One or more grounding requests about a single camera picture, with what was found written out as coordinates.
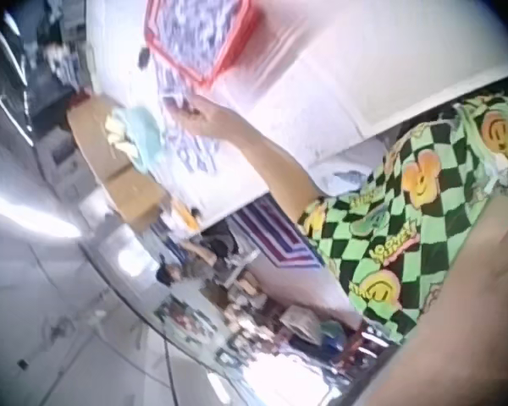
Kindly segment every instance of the hand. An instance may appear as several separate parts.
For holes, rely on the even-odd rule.
[[[202,96],[191,96],[188,102],[193,112],[166,103],[173,120],[188,133],[237,144],[258,134],[243,117],[236,112],[215,104]]]

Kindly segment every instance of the striped flag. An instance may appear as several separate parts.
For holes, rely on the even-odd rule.
[[[288,217],[267,194],[231,218],[279,268],[319,268],[323,262]]]

